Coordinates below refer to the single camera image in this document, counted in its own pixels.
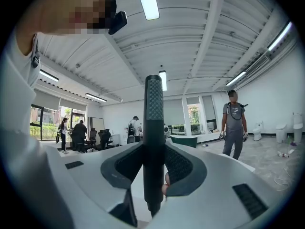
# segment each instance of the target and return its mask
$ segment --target debris on floor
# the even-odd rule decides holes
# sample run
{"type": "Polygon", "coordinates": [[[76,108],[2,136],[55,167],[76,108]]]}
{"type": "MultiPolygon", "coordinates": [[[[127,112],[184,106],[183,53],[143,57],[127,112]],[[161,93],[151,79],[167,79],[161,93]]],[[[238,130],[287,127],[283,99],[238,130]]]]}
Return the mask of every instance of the debris on floor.
{"type": "Polygon", "coordinates": [[[281,153],[280,151],[278,151],[277,153],[280,157],[289,158],[288,154],[281,153]]]}

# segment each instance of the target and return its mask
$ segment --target wall-mounted air conditioner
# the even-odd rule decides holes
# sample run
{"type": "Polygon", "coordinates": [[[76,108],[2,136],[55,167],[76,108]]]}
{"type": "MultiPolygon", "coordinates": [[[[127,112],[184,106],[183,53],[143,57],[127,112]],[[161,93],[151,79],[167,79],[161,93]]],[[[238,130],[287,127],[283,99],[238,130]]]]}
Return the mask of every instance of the wall-mounted air conditioner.
{"type": "Polygon", "coordinates": [[[270,58],[265,54],[256,60],[247,70],[246,77],[249,78],[256,72],[258,72],[264,65],[266,65],[270,61],[270,58]]]}

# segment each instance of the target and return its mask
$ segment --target black vent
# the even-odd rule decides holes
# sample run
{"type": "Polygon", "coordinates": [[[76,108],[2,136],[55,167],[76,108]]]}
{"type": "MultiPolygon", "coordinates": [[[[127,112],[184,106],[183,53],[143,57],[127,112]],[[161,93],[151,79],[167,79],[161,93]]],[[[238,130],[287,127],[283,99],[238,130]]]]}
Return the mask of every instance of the black vent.
{"type": "Polygon", "coordinates": [[[263,214],[268,208],[247,184],[232,187],[252,219],[263,214]]]}
{"type": "Polygon", "coordinates": [[[69,170],[69,169],[75,168],[75,167],[77,167],[77,166],[82,166],[83,164],[84,164],[84,163],[81,162],[81,161],[75,161],[75,162],[66,164],[66,167],[67,167],[67,169],[69,170]]]}

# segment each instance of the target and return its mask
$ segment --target gray t-shirt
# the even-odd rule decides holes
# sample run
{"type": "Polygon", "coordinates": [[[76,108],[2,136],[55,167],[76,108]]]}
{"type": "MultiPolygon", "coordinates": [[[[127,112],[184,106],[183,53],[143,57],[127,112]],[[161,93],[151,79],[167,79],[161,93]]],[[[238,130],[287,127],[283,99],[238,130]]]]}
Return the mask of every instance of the gray t-shirt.
{"type": "Polygon", "coordinates": [[[243,121],[241,119],[241,115],[244,113],[244,108],[242,108],[239,103],[237,104],[230,104],[227,107],[227,104],[224,105],[223,114],[227,113],[227,123],[226,126],[228,129],[231,130],[240,130],[243,128],[243,121]]]}

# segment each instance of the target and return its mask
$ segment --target ceiling light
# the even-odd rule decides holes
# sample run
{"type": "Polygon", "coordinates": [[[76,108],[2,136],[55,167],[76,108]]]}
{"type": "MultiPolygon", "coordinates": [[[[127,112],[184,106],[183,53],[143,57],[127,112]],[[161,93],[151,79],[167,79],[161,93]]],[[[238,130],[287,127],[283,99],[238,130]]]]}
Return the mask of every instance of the ceiling light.
{"type": "Polygon", "coordinates": [[[92,95],[92,94],[86,94],[86,96],[91,97],[91,98],[94,98],[94,99],[96,99],[96,100],[100,100],[100,101],[102,101],[102,102],[106,102],[106,101],[107,101],[107,100],[105,100],[105,99],[102,99],[102,98],[100,98],[100,97],[94,96],[94,95],[92,95]]]}
{"type": "Polygon", "coordinates": [[[47,73],[47,72],[45,72],[43,70],[40,70],[39,73],[44,75],[44,76],[46,76],[46,77],[48,77],[48,78],[50,78],[51,80],[56,81],[56,82],[59,80],[59,78],[57,78],[57,77],[55,77],[55,76],[53,76],[53,75],[51,75],[51,74],[49,74],[49,73],[47,73]]]}
{"type": "Polygon", "coordinates": [[[231,85],[232,83],[236,82],[239,78],[241,78],[244,74],[246,74],[245,71],[241,72],[238,76],[236,76],[235,78],[233,78],[226,86],[231,85]]]}
{"type": "Polygon", "coordinates": [[[162,79],[162,90],[165,92],[167,91],[167,85],[166,85],[166,71],[159,71],[159,76],[162,79]]]}
{"type": "Polygon", "coordinates": [[[289,22],[289,24],[286,26],[286,28],[283,30],[283,32],[277,37],[277,39],[271,44],[270,47],[268,47],[268,50],[271,51],[280,41],[281,39],[287,34],[289,29],[291,28],[292,23],[289,22]]]}
{"type": "Polygon", "coordinates": [[[157,0],[141,0],[141,3],[147,20],[154,20],[160,17],[157,0]]]}

